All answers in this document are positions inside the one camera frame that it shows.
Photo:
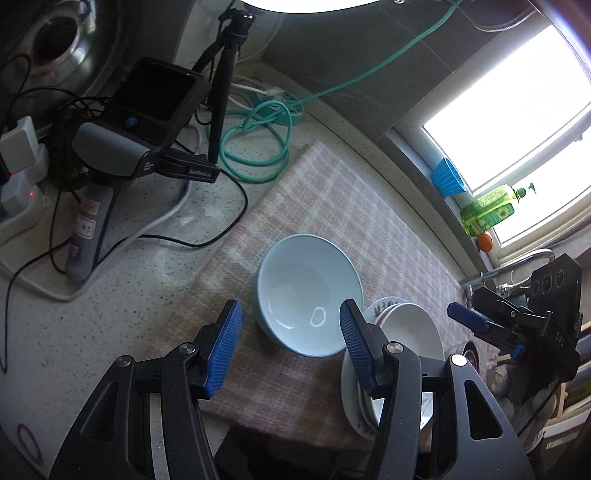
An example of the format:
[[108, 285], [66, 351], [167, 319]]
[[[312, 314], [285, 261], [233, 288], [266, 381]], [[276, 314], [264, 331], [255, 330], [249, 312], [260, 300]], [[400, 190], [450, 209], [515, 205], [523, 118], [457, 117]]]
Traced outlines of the white rag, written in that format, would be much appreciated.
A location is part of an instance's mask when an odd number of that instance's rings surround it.
[[526, 365], [497, 365], [487, 377], [489, 389], [501, 406], [518, 436], [525, 441], [535, 438], [554, 411], [558, 386], [556, 380], [527, 398], [529, 371]]

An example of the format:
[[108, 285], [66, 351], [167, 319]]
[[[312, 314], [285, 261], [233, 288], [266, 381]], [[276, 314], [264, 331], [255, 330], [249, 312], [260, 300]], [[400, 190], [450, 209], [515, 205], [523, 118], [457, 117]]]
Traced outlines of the white power adapter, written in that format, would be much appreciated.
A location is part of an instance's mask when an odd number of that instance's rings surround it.
[[31, 167], [37, 159], [39, 143], [30, 116], [17, 121], [17, 125], [2, 134], [1, 156], [11, 175]]

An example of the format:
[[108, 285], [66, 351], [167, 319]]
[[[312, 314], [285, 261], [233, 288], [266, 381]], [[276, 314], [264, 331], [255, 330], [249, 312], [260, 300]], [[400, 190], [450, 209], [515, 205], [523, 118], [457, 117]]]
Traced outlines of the chrome kitchen faucet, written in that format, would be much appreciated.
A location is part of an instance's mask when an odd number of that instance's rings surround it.
[[525, 266], [535, 260], [546, 259], [548, 262], [552, 262], [555, 260], [555, 258], [556, 255], [552, 249], [536, 249], [508, 263], [505, 263], [504, 265], [501, 265], [491, 271], [480, 272], [471, 277], [464, 278], [459, 281], [459, 285], [463, 288], [465, 293], [468, 294], [471, 289], [486, 286], [488, 283], [493, 282], [496, 278], [504, 275], [505, 273], [511, 273], [512, 271], [522, 266]]

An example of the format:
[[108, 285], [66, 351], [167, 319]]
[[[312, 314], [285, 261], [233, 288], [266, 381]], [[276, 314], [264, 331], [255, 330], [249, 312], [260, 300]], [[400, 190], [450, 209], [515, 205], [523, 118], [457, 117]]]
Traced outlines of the steel pot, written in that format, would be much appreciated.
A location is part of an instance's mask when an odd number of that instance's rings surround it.
[[97, 89], [134, 32], [137, 1], [3, 1], [1, 88]]

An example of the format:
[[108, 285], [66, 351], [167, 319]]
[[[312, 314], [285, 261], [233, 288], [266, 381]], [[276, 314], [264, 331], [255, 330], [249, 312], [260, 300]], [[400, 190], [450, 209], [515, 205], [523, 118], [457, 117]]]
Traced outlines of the white power strip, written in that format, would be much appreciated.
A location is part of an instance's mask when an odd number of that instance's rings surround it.
[[47, 176], [47, 163], [47, 149], [41, 144], [35, 163], [1, 186], [2, 245], [39, 222], [47, 200], [38, 184]]

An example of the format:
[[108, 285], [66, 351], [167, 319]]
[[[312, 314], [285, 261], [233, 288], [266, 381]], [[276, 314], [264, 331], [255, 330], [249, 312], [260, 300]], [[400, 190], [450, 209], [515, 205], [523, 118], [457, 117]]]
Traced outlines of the blue fluted plastic cup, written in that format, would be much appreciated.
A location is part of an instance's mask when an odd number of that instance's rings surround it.
[[443, 198], [465, 193], [467, 185], [448, 158], [443, 158], [431, 173], [431, 181]]

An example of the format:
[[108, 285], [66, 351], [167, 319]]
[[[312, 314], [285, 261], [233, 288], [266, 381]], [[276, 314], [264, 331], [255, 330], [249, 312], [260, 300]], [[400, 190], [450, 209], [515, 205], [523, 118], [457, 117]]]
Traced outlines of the black tripod stand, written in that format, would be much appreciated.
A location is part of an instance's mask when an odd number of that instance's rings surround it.
[[221, 15], [218, 16], [218, 33], [214, 42], [209, 45], [198, 58], [192, 70], [201, 73], [205, 67], [219, 56], [217, 67], [211, 80], [211, 90], [207, 96], [207, 105], [211, 109], [211, 123], [209, 123], [207, 160], [216, 164], [221, 149], [221, 135], [228, 97], [238, 63], [242, 45], [249, 37], [249, 30], [256, 17], [247, 10], [239, 10], [230, 2]]

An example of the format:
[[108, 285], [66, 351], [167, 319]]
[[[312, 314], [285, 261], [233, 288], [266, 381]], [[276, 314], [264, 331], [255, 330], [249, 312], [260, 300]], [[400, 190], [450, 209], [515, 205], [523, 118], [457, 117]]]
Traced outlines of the light blue ceramic bowl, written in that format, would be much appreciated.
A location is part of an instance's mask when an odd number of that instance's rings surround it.
[[339, 307], [365, 303], [349, 257], [311, 234], [281, 239], [263, 256], [252, 285], [256, 322], [267, 337], [295, 354], [322, 358], [345, 349]]

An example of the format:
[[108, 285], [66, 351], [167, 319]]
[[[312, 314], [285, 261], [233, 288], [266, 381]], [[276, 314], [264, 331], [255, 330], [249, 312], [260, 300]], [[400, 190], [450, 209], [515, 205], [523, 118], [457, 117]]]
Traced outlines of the pink checked cloth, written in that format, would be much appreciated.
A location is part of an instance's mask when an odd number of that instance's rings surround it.
[[372, 444], [353, 430], [342, 409], [342, 356], [290, 352], [256, 324], [256, 269], [276, 241], [296, 233], [341, 248], [368, 300], [394, 295], [422, 306], [446, 347], [470, 339], [470, 331], [446, 312], [450, 303], [464, 301], [452, 273], [361, 177], [315, 143], [226, 236], [145, 354], [159, 357], [190, 341], [227, 300], [238, 300], [242, 332], [221, 390], [201, 403], [202, 411], [288, 441], [368, 450]]

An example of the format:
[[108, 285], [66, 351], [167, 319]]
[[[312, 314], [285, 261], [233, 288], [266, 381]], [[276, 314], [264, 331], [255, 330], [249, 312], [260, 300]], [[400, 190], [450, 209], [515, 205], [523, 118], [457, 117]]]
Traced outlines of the black phone on mount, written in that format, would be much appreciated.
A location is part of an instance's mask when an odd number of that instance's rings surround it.
[[162, 150], [172, 144], [209, 90], [211, 84], [204, 75], [145, 56], [117, 85], [99, 123]]

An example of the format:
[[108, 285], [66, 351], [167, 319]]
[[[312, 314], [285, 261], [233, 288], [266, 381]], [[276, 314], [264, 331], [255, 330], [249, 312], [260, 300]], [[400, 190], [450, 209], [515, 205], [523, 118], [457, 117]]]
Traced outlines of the white ceramic bowl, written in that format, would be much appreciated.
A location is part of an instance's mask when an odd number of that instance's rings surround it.
[[389, 307], [377, 325], [390, 341], [397, 341], [421, 357], [444, 360], [444, 348], [431, 316], [419, 305], [400, 303]]

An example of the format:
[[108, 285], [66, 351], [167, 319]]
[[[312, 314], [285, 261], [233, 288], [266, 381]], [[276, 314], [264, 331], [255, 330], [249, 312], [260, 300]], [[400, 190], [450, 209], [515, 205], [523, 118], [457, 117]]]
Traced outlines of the green dish soap bottle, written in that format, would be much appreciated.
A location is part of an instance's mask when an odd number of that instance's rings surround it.
[[530, 183], [527, 187], [513, 188], [507, 184], [481, 195], [461, 210], [461, 224], [469, 237], [477, 237], [511, 217], [516, 205], [529, 193], [536, 192]]

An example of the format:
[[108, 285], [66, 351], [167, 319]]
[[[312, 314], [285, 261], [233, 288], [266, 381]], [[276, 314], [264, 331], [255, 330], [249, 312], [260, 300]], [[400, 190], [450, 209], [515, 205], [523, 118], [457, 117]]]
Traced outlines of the orange fruit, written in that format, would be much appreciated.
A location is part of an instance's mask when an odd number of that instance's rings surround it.
[[494, 248], [494, 240], [489, 232], [483, 232], [476, 237], [476, 244], [481, 252], [489, 253]]

